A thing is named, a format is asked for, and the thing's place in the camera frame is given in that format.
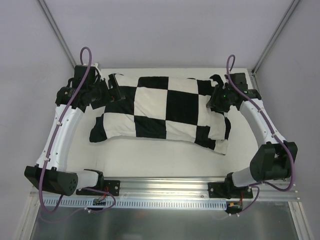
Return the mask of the black white checkered pillowcase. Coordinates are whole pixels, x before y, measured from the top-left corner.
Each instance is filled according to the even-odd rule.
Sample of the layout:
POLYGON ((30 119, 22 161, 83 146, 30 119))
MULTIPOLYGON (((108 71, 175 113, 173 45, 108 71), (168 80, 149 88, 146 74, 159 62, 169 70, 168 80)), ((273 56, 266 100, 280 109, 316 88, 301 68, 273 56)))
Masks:
POLYGON ((184 141, 225 155, 231 123, 207 108, 213 81, 171 76, 128 77, 115 73, 125 99, 108 104, 95 120, 89 141, 115 137, 184 141))

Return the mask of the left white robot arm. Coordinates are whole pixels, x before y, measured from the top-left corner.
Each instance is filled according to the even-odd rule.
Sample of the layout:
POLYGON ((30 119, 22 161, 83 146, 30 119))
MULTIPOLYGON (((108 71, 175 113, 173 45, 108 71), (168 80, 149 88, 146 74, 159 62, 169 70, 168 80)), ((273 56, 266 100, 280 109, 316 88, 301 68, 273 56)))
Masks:
POLYGON ((76 65, 74 76, 56 94, 54 121, 45 147, 36 164, 25 168, 24 176, 44 192, 71 196, 87 188, 93 195, 101 194, 103 173, 93 169, 68 172, 69 150, 88 106, 98 109, 124 98, 114 74, 102 76, 97 63, 76 65))

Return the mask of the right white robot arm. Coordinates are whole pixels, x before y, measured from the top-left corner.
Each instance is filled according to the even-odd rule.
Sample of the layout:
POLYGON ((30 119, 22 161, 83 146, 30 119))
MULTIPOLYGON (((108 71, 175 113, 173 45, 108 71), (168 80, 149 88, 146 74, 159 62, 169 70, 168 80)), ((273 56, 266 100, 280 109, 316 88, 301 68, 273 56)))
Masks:
POLYGON ((218 74, 211 76, 217 85, 206 106, 218 113, 227 113, 232 106, 244 116, 249 124, 258 150, 247 168, 229 173, 223 183, 228 197, 234 198, 244 187, 267 184, 278 191, 273 180, 290 179, 288 191, 294 184, 295 160, 298 147, 295 142, 287 141, 276 129, 265 111, 260 93, 249 89, 244 73, 226 75, 226 82, 218 74))

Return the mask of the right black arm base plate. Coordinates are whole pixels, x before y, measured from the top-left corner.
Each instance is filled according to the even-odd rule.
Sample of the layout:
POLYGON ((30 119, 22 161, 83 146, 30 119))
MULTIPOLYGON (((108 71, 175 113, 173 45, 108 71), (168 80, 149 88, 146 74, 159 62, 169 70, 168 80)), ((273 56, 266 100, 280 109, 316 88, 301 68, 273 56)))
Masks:
POLYGON ((209 182, 207 184, 211 199, 252 199, 253 193, 248 187, 228 186, 225 182, 209 182))

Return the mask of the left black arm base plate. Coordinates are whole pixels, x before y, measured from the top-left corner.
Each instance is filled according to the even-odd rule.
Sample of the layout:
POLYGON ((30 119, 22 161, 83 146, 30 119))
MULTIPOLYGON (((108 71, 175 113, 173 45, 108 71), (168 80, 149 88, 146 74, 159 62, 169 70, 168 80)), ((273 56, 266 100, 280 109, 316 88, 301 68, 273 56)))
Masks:
MULTIPOLYGON (((117 197, 119 196, 120 186, 121 186, 120 180, 104 179, 102 183, 97 184, 96 186, 92 187, 92 189, 108 192, 113 196, 117 197)), ((102 196, 103 195, 103 193, 101 192, 91 191, 83 188, 81 190, 77 190, 75 194, 78 196, 102 196)))

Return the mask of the aluminium mounting rail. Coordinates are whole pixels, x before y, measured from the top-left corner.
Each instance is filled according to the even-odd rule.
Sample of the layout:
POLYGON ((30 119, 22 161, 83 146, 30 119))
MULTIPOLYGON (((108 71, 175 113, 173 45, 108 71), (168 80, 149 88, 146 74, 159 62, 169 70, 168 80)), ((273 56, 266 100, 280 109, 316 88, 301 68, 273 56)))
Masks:
MULTIPOLYGON (((120 181, 117 199, 148 200, 201 200, 208 201, 216 189, 209 183, 220 183, 223 177, 106 177, 120 181)), ((281 192, 266 183, 258 186, 258 201, 300 202, 301 195, 296 186, 281 192)))

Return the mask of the left aluminium frame post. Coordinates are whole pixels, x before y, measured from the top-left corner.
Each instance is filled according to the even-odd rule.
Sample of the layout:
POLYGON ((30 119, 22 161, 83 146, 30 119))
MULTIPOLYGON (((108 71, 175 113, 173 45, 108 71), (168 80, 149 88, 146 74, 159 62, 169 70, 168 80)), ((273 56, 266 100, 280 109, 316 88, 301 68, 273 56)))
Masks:
POLYGON ((55 38, 57 39, 64 55, 67 58, 67 61, 71 65, 72 68, 76 66, 76 60, 52 14, 52 11, 50 10, 47 2, 45 0, 36 0, 41 12, 43 13, 51 31, 53 32, 55 38))

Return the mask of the aluminium frame post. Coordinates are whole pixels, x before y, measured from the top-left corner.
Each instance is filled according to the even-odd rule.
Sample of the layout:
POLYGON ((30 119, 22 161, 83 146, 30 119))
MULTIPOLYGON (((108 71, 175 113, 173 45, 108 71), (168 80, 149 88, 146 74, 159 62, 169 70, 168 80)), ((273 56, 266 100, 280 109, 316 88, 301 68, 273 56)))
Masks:
POLYGON ((45 0, 36 0, 41 12, 43 13, 51 31, 53 32, 55 38, 57 39, 64 55, 67 58, 67 61, 71 65, 72 68, 76 66, 76 60, 52 14, 52 11, 50 10, 47 2, 45 0))
POLYGON ((273 46, 276 44, 278 38, 282 34, 283 30, 285 29, 286 25, 290 21, 291 17, 293 16, 295 10, 301 3, 301 0, 292 0, 284 12, 283 16, 281 17, 279 23, 277 24, 275 30, 273 31, 270 39, 268 40, 266 46, 264 47, 262 53, 260 54, 257 62, 255 63, 254 67, 251 70, 253 76, 255 76, 260 67, 262 66, 263 62, 265 61, 267 55, 272 50, 273 46))

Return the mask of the right aluminium frame post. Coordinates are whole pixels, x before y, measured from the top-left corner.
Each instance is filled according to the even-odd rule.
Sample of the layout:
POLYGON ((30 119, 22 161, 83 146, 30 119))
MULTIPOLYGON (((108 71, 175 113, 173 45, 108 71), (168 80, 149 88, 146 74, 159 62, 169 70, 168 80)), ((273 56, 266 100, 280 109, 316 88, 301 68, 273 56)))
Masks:
POLYGON ((272 50, 273 46, 276 44, 278 38, 282 34, 283 30, 285 29, 286 25, 290 21, 291 17, 293 16, 295 10, 301 3, 301 0, 292 0, 284 12, 283 16, 281 17, 279 23, 277 24, 275 30, 273 31, 270 39, 268 40, 266 46, 264 47, 262 53, 260 54, 257 62, 255 63, 254 67, 251 70, 253 76, 255 76, 260 67, 262 66, 263 62, 265 61, 267 55, 272 50))

